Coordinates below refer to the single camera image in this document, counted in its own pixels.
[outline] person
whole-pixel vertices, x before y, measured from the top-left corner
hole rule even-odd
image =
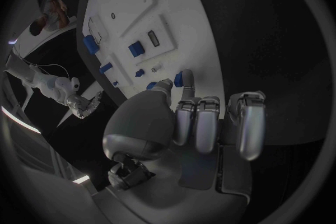
[[[55,31],[66,27],[68,24],[66,4],[62,0],[47,0],[43,15],[30,25],[29,31],[33,36],[37,36],[42,29]]]

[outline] cable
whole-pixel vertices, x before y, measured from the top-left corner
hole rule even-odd
[[[59,64],[35,64],[35,63],[31,63],[31,62],[29,62],[28,60],[23,59],[23,57],[22,57],[22,56],[20,55],[20,53],[17,51],[17,49],[16,49],[15,46],[14,46],[14,49],[15,49],[16,53],[18,54],[18,57],[19,57],[21,60],[23,60],[24,62],[26,62],[26,63],[28,63],[28,64],[32,64],[32,65],[34,65],[34,66],[39,67],[41,70],[43,70],[43,71],[44,71],[45,73],[47,73],[47,74],[50,74],[50,73],[48,73],[46,70],[44,70],[44,69],[41,68],[40,66],[59,66],[59,67],[62,67],[62,68],[67,72],[68,79],[70,80],[69,73],[68,73],[68,71],[67,71],[63,66],[61,66],[61,65],[59,65]]]

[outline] blue switch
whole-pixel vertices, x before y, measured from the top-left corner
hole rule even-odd
[[[144,70],[140,69],[138,72],[136,72],[136,77],[140,77],[144,74]]]
[[[146,90],[150,90],[151,88],[153,88],[156,85],[156,82],[151,82],[147,85]]]
[[[183,87],[182,71],[175,76],[174,85],[176,88]]]
[[[101,68],[99,69],[99,72],[100,72],[101,74],[104,74],[108,69],[110,69],[110,68],[112,68],[112,67],[113,67],[112,64],[111,64],[111,63],[108,63],[108,64],[104,65],[103,67],[101,67]]]
[[[92,35],[85,36],[83,42],[91,55],[96,54],[96,52],[99,50],[99,47]]]
[[[135,42],[131,46],[128,47],[130,52],[132,53],[133,57],[138,57],[139,55],[144,53],[143,46],[141,45],[140,41]]]

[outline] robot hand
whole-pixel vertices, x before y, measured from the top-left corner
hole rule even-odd
[[[82,96],[73,94],[69,96],[66,103],[70,108],[72,114],[80,119],[83,119],[92,114],[98,108],[101,97],[102,91],[99,91],[90,102],[88,99]]]

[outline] white robot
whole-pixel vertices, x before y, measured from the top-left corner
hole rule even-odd
[[[5,71],[19,78],[24,85],[39,88],[44,96],[69,107],[71,112],[80,119],[92,114],[100,103],[102,91],[98,92],[90,102],[76,94],[80,88],[78,78],[73,77],[69,80],[66,77],[43,74],[39,67],[28,65],[14,52],[11,52],[7,60]]]

